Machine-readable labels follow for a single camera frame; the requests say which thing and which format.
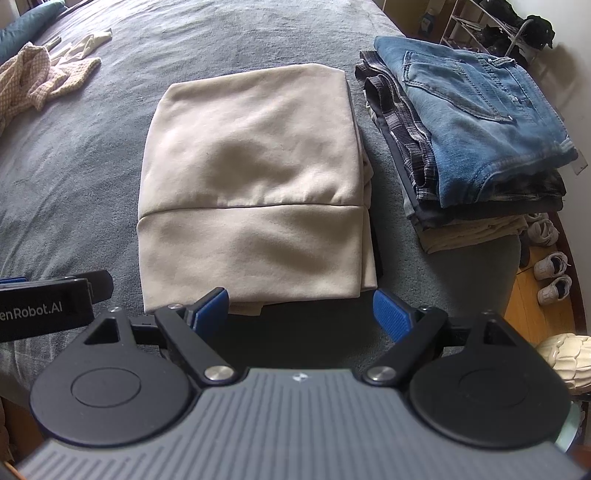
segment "beige knit fabric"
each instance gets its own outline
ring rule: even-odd
[[[142,164],[145,310],[217,286],[244,314],[375,288],[371,175],[341,70],[293,65],[172,85]]]
[[[0,67],[0,135],[19,113],[78,90],[98,65],[92,58],[52,67],[45,47],[27,43]]]
[[[426,253],[478,245],[506,235],[519,235],[527,229],[523,215],[485,218],[482,220],[457,220],[439,228],[417,231],[418,239]]]

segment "white sneaker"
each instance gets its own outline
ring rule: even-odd
[[[534,277],[536,280],[556,278],[564,274],[568,266],[569,259],[564,253],[553,252],[534,265]]]
[[[527,229],[527,236],[532,244],[539,247],[549,247],[558,240],[558,230],[552,223],[552,220],[544,218],[532,223]]]
[[[568,275],[558,277],[550,285],[538,292],[538,303],[540,305],[549,305],[550,303],[564,300],[569,296],[570,286],[572,284],[573,280]]]

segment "bottle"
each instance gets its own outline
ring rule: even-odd
[[[418,36],[428,38],[435,26],[435,16],[437,15],[434,8],[428,8],[421,17],[421,22],[418,25]]]

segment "folded clothes stack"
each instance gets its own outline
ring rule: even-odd
[[[514,59],[404,37],[375,47],[355,75],[426,252],[518,234],[524,214],[562,208],[556,168],[577,151]]]

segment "bed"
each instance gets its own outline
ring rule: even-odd
[[[402,212],[388,146],[353,75],[376,35],[401,35],[372,0],[94,0],[58,20],[37,43],[111,28],[102,65],[77,92],[16,117],[0,138],[0,278],[106,268],[112,300],[142,308],[135,225],[144,141],[174,82],[285,64],[343,69],[374,167],[371,216],[384,274],[414,305],[451,314],[504,312],[519,262],[516,236],[424,254]],[[213,346],[242,367],[359,370],[390,342],[359,299],[267,306],[231,317]],[[34,378],[76,331],[0,344],[0,395],[27,402]]]

